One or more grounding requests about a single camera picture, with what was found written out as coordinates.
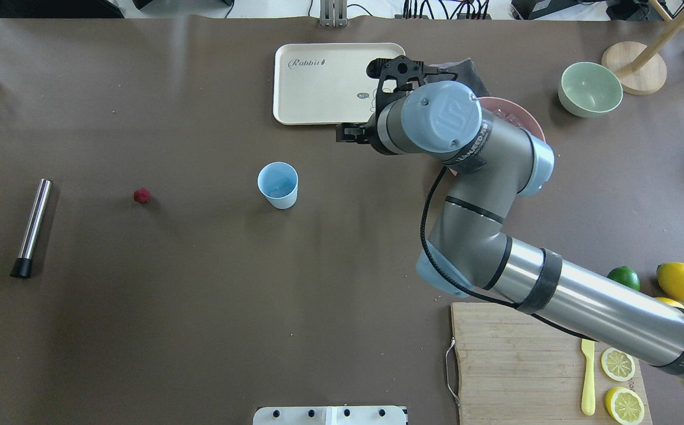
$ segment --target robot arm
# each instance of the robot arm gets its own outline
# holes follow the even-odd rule
[[[536,193],[552,174],[552,148],[495,119],[464,84],[424,83],[425,73],[439,70],[406,57],[377,61],[369,65],[380,78],[377,112],[366,124],[341,124],[337,139],[385,154],[427,153],[458,172],[426,242],[432,258],[418,259],[421,277],[455,296],[474,286],[504,296],[523,313],[606,342],[684,385],[683,309],[501,233],[515,196]],[[398,89],[384,94],[383,80],[397,80]]]

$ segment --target wooden base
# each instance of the wooden base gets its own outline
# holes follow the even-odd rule
[[[646,45],[636,41],[623,41],[610,46],[602,55],[602,65],[613,71],[623,85],[623,91],[631,94],[652,94],[660,90],[667,80],[665,60],[655,54],[639,70],[630,68],[631,62],[641,54]]]

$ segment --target cable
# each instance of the cable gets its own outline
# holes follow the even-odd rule
[[[228,17],[229,17],[229,14],[232,13],[232,9],[234,9],[234,1],[236,1],[236,0],[232,0],[232,5],[229,6],[229,10],[226,11],[226,15],[224,15],[224,19],[228,18]]]
[[[424,5],[429,7],[429,15],[431,15],[431,19],[434,19],[434,11],[431,10],[431,4],[429,4],[429,0],[423,0],[423,2],[421,2],[421,11],[418,14],[420,19],[424,18]]]
[[[476,6],[476,11],[474,11],[473,15],[471,16],[471,19],[479,19],[481,17],[481,9],[483,9],[483,3],[481,3],[481,0],[476,0],[476,3],[478,5]]]
[[[374,16],[371,12],[369,12],[369,9],[364,8],[363,6],[359,5],[358,3],[352,3],[352,5],[347,5],[347,8],[349,9],[349,8],[352,8],[353,6],[358,6],[359,8],[366,11],[366,13],[369,14],[369,16]]]
[[[443,0],[437,0],[437,1],[439,2],[440,5],[442,5],[442,10],[444,10],[444,18],[449,19],[450,14],[447,13],[447,6],[444,5],[444,1]]]
[[[455,8],[455,9],[452,11],[452,14],[450,15],[450,19],[453,19],[453,17],[455,17],[455,15],[458,14],[458,11],[459,11],[460,8],[462,8],[462,7],[463,7],[463,0],[461,0],[461,2],[460,2],[460,4],[458,5],[458,7]]]
[[[421,226],[420,226],[420,237],[421,237],[421,247],[424,250],[424,253],[426,254],[426,258],[428,258],[429,263],[431,263],[431,267],[434,267],[434,270],[439,273],[439,276],[442,277],[442,279],[447,280],[450,285],[453,285],[453,287],[457,288],[458,290],[463,291],[464,293],[477,298],[481,299],[483,301],[488,301],[488,302],[494,302],[495,304],[499,304],[500,306],[505,306],[505,307],[510,307],[512,309],[515,309],[515,307],[518,307],[519,304],[515,304],[514,302],[509,302],[509,301],[504,301],[502,299],[496,299],[491,296],[485,296],[480,293],[476,293],[472,290],[469,290],[469,288],[464,287],[460,283],[456,282],[455,279],[447,275],[447,273],[442,270],[441,267],[437,264],[437,261],[434,260],[434,256],[431,255],[431,250],[429,249],[429,245],[426,243],[426,218],[428,217],[429,213],[429,205],[431,205],[431,198],[434,197],[434,192],[437,191],[437,187],[439,186],[440,181],[442,181],[442,177],[444,177],[444,173],[447,172],[447,167],[442,167],[442,169],[439,171],[439,175],[437,175],[437,178],[434,180],[433,185],[431,185],[431,189],[429,189],[428,195],[426,195],[426,201],[424,202],[424,211],[421,214]],[[564,328],[564,326],[560,326],[557,323],[554,323],[553,321],[550,321],[546,318],[543,318],[539,315],[531,315],[536,320],[541,321],[542,323],[546,323],[549,326],[552,326],[553,328],[557,329],[558,331],[563,331],[564,333],[574,336],[576,338],[580,339],[591,339],[588,336],[585,336],[584,334],[579,334],[578,332],[571,331],[567,328]]]
[[[471,10],[474,9],[474,6],[468,1],[468,0],[463,0],[463,2],[460,3],[458,8],[455,9],[455,11],[452,12],[452,15],[450,15],[450,19],[452,19],[453,16],[456,14],[458,15],[458,19],[460,19],[460,12],[463,10],[465,6],[469,6]]]
[[[472,0],[465,0],[465,3],[463,3],[464,6],[467,6],[465,8],[465,18],[466,19],[471,19],[471,14],[474,12],[474,3]],[[462,13],[462,7],[461,11],[458,12],[458,19],[460,19],[460,13]]]

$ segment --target white tray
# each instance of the white tray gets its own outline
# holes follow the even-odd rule
[[[394,43],[281,46],[274,60],[274,118],[287,126],[368,121],[378,80],[366,67],[377,57],[401,54]],[[385,84],[394,87],[394,81]]]

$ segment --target yellow plastic knife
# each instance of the yellow plastic knife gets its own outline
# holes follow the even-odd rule
[[[594,341],[581,339],[581,351],[583,351],[583,355],[586,357],[586,374],[583,377],[581,411],[591,416],[596,408],[594,397]]]

